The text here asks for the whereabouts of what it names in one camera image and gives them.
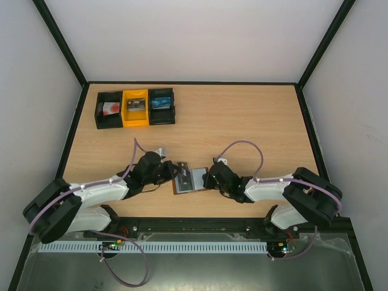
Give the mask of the brown leather card holder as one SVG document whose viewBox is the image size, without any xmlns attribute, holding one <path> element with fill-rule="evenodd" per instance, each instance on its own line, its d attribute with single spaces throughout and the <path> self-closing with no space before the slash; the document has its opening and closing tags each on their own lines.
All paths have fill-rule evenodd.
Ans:
<svg viewBox="0 0 388 291">
<path fill-rule="evenodd" d="M 182 195 L 187 193 L 202 192 L 207 190 L 204 187 L 204 180 L 202 178 L 208 172 L 207 167 L 190 169 L 191 183 L 189 186 L 185 186 L 183 182 L 179 181 L 179 175 L 172 181 L 173 194 Z"/>
</svg>

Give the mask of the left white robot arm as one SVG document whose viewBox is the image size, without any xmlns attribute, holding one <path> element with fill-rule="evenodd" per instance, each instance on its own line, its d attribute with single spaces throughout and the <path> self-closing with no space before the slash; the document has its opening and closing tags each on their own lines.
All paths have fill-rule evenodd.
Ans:
<svg viewBox="0 0 388 291">
<path fill-rule="evenodd" d="M 164 160 L 159 153 L 145 152 L 138 162 L 109 179 L 86 184 L 69 184 L 63 178 L 53 180 L 22 214 L 30 224 L 30 233 L 43 244 L 73 232 L 115 234 L 120 218 L 108 206 L 109 201 L 132 198 L 145 186 L 160 186 L 179 172 L 178 165 Z"/>
</svg>

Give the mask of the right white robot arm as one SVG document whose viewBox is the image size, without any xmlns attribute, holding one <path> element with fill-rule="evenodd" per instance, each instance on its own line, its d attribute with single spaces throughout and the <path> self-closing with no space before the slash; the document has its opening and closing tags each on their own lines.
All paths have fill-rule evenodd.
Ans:
<svg viewBox="0 0 388 291">
<path fill-rule="evenodd" d="M 222 161 L 202 176 L 205 189 L 217 190 L 238 203 L 286 201 L 275 204 L 263 221 L 264 231 L 276 238 L 299 224 L 327 228 L 342 211 L 341 190 L 305 167 L 277 178 L 238 176 Z"/>
</svg>

